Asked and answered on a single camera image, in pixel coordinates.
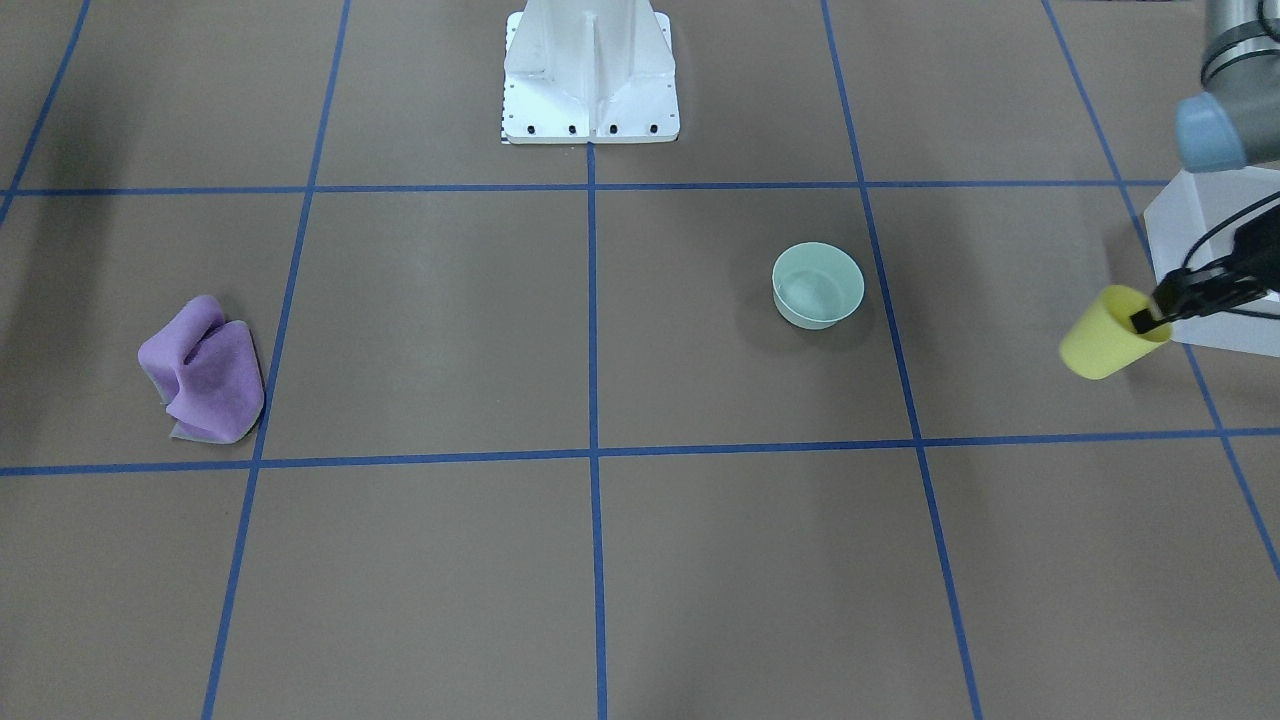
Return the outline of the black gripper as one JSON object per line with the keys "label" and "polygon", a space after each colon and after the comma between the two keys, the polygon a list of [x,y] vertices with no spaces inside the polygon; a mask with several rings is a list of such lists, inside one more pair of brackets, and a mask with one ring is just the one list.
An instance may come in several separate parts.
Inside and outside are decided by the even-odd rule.
{"label": "black gripper", "polygon": [[1233,232],[1230,268],[1211,263],[1199,270],[1179,268],[1161,279],[1143,309],[1130,315],[1132,329],[1148,334],[1161,325],[1228,313],[1279,292],[1279,213],[1265,211]]}

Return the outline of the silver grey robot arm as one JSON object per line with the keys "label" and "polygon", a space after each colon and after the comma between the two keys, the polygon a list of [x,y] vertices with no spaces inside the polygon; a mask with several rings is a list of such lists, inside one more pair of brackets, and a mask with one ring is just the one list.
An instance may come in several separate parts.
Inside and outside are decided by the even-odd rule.
{"label": "silver grey robot arm", "polygon": [[[1201,92],[1178,104],[1175,140],[1183,170],[1242,170],[1277,160],[1277,3],[1210,1],[1199,61]],[[1231,314],[1277,291],[1277,193],[1256,200],[1206,231],[1156,286],[1132,328],[1148,334],[1190,318]]]}

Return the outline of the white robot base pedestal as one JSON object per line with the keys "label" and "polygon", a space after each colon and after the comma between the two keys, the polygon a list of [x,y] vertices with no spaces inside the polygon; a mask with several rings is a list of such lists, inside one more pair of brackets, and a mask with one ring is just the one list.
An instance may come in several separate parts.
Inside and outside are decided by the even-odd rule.
{"label": "white robot base pedestal", "polygon": [[668,143],[681,135],[671,18],[649,1],[529,1],[506,19],[500,137]]}

